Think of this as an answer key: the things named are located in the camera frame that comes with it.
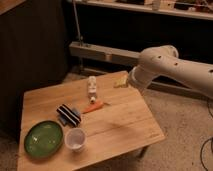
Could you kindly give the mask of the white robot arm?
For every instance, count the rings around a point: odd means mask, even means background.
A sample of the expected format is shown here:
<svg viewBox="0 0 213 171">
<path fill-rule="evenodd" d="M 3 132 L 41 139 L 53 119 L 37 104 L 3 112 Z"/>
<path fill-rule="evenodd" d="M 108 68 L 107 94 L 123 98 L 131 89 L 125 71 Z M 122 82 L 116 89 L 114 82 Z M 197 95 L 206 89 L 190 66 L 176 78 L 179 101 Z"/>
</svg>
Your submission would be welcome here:
<svg viewBox="0 0 213 171">
<path fill-rule="evenodd" d="M 159 76 L 173 79 L 213 99 L 213 64 L 180 59 L 178 50 L 172 45 L 142 50 L 138 64 L 120 77 L 114 87 L 131 85 L 142 93 Z"/>
</svg>

